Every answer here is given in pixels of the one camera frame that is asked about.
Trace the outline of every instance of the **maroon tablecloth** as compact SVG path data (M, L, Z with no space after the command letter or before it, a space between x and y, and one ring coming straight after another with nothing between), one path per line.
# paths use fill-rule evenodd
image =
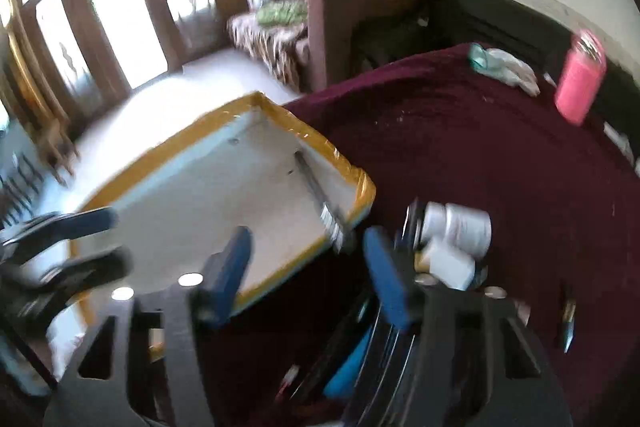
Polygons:
M640 337L640 180L601 121L571 126L552 87L530 98L474 73L467 51L416 55L287 108L369 173L368 223L397 230L416 196L490 213L490 282L530 304L579 420ZM577 299L567 355L554 347L562 279Z

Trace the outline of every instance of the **pink tumbler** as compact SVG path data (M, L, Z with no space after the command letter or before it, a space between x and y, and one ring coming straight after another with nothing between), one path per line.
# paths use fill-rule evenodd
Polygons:
M606 70L607 57L598 39L587 30L574 35L556 90L556 107L570 123L582 124Z

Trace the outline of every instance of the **white bottle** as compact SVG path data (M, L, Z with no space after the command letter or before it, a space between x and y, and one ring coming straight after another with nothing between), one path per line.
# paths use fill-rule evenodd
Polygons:
M434 237L416 256L417 271L428 271L449 288L466 290L474 279L476 263L470 255Z
M491 218L482 210L430 201L424 213L420 242L440 237L450 245L482 259L491 243Z

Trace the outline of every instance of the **pink bottle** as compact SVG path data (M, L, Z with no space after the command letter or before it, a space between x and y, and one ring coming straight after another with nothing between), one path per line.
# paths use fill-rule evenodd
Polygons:
M574 125L581 125L607 70L607 57L598 39L587 30L574 35L556 90L556 107Z

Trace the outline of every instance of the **brown packing tape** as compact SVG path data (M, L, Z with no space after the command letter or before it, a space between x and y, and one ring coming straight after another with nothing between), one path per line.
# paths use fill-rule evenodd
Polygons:
M308 144L309 147L318 152L325 160L334 166L348 183L356 185L356 197L353 207L347 215L347 220L353 225L357 220L362 219L371 208L376 195L375 185L369 176L367 176L367 173L362 169L352 166L318 131L298 120L298 118L293 116L288 110L271 102L271 100L261 92L253 92L204 114L195 122L165 140L165 142L149 150L116 174L82 206L80 211L84 212L86 210L93 210L94 208L110 205L136 184L140 183L149 174L187 149L187 147L194 145L199 140L217 131L222 126L231 122L237 115L254 108L260 108L274 124L287 132L295 134L299 140ZM234 305L236 311L246 308L259 298L260 295L264 295L289 275L299 270L318 254L322 247L325 246L325 243L326 240L324 239L314 242L309 245L306 250L302 251L296 259L281 267L280 270L267 280L239 293ZM78 254L77 242L70 241L69 257L77 257ZM87 325L92 324L95 320L95 314L89 304L88 295L83 295L79 298L79 306L85 323ZM161 346L153 346L152 352L156 355L159 354L161 352Z

